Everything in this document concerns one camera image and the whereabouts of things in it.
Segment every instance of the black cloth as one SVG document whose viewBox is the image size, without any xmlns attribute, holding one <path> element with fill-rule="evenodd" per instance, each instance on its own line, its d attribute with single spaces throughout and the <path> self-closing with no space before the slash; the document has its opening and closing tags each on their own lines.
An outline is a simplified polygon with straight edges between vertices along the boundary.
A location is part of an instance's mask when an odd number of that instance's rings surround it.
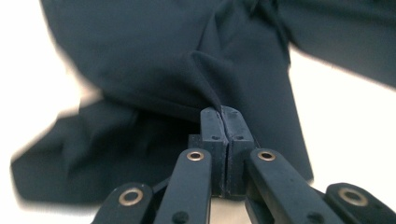
<svg viewBox="0 0 396 224">
<path fill-rule="evenodd" d="M 396 5 L 364 0 L 42 0 L 57 44 L 105 99 L 12 163 L 28 200 L 86 203 L 172 173 L 199 114 L 242 112 L 260 147 L 312 171 L 288 45 L 396 86 Z"/>
</svg>

